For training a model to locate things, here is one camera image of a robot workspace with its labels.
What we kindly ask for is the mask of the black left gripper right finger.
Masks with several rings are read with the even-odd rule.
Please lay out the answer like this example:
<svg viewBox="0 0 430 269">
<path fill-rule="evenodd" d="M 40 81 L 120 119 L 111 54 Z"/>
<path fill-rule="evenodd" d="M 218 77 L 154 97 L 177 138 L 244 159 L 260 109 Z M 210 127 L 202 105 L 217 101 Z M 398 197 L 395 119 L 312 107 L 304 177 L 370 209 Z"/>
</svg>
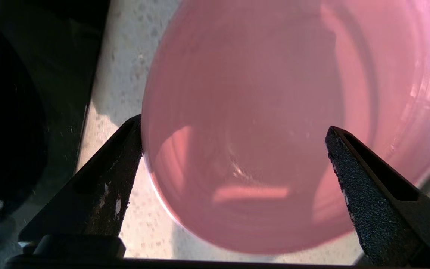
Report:
<svg viewBox="0 0 430 269">
<path fill-rule="evenodd" d="M 325 146 L 372 264 L 430 268 L 430 198 L 344 129 L 330 126 Z"/>
</svg>

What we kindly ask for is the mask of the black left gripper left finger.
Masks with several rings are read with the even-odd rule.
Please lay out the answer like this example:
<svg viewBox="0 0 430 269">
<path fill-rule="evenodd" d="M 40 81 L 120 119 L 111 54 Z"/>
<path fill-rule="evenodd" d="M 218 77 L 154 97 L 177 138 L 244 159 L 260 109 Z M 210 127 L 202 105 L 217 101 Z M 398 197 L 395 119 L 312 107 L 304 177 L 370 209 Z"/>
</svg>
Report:
<svg viewBox="0 0 430 269">
<path fill-rule="evenodd" d="M 46 235 L 117 236 L 142 157 L 141 115 L 129 118 L 25 225 L 20 244 Z"/>
</svg>

